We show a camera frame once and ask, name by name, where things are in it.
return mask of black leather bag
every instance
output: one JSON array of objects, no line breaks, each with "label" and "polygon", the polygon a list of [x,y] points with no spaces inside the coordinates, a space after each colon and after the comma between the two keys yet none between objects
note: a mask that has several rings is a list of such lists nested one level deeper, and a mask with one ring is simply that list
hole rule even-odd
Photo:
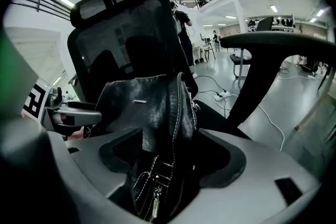
[{"label": "black leather bag", "polygon": [[96,131],[130,129],[100,149],[112,171],[128,172],[111,199],[144,220],[168,222],[195,195],[192,186],[199,189],[191,153],[197,120],[183,74],[107,83],[96,110],[103,115]]}]

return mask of floor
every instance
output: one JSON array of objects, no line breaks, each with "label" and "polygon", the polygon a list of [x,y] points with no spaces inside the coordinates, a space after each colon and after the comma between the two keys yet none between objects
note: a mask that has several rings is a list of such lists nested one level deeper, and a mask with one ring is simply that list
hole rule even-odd
[{"label": "floor", "polygon": [[[210,55],[208,63],[200,62],[191,69],[198,76],[206,75],[213,77],[217,83],[230,93],[239,95],[239,88],[233,75],[233,63],[229,58],[232,52],[221,49],[216,52],[216,60]],[[243,75],[247,74],[249,66],[244,66]],[[278,78],[289,78],[292,76],[307,77],[308,74],[294,63],[289,66],[289,73],[280,73]],[[328,163],[333,156],[335,139],[326,143],[326,137],[336,123],[335,104],[326,100],[319,107],[310,120],[298,131],[294,127],[301,121],[319,96],[317,88],[322,77],[317,76],[316,80],[304,78],[292,78],[288,80],[276,79],[260,105],[268,113],[271,120],[279,126],[285,134],[285,142],[282,151],[292,156],[297,162],[305,167],[311,174],[321,180]],[[222,91],[216,83],[207,77],[198,77],[196,82],[199,91],[214,90]],[[333,83],[330,93],[336,96],[336,83]],[[198,93],[195,97],[224,115],[214,101],[214,93]],[[226,107],[231,108],[236,97],[226,99]],[[242,123],[239,128],[252,140],[264,143],[275,149],[280,149],[282,134],[268,121],[261,108],[257,108],[250,117]]]}]

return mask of zipper pull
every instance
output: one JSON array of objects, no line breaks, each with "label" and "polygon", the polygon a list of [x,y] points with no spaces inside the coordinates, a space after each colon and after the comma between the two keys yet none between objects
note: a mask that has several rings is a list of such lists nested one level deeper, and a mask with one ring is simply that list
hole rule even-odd
[{"label": "zipper pull", "polygon": [[153,211],[152,218],[157,218],[159,212],[160,205],[160,196],[161,196],[161,188],[156,188],[154,191],[154,203],[153,203]]}]

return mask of mesh headrest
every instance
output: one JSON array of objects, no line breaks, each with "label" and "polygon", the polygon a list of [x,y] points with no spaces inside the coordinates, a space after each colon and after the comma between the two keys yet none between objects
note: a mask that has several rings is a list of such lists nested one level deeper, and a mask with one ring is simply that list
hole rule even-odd
[{"label": "mesh headrest", "polygon": [[76,28],[88,27],[106,16],[118,13],[135,0],[81,0],[71,10],[71,24]]}]

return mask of fluorescent light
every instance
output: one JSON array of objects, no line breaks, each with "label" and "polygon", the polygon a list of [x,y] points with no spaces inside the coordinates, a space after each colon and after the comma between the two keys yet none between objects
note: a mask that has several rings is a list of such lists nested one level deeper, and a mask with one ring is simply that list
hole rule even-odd
[{"label": "fluorescent light", "polygon": [[278,12],[277,8],[275,8],[275,6],[271,6],[271,9],[274,11],[274,12]]},{"label": "fluorescent light", "polygon": [[57,80],[55,80],[55,82],[53,83],[52,86],[54,86],[57,82],[59,82],[59,80],[61,79],[62,77],[59,77]]},{"label": "fluorescent light", "polygon": [[324,13],[324,9],[321,9],[319,12],[317,12],[316,16],[320,17]]},{"label": "fluorescent light", "polygon": [[67,4],[68,6],[70,7],[73,7],[74,6],[74,3],[68,1],[68,0],[61,0],[63,3]]}]

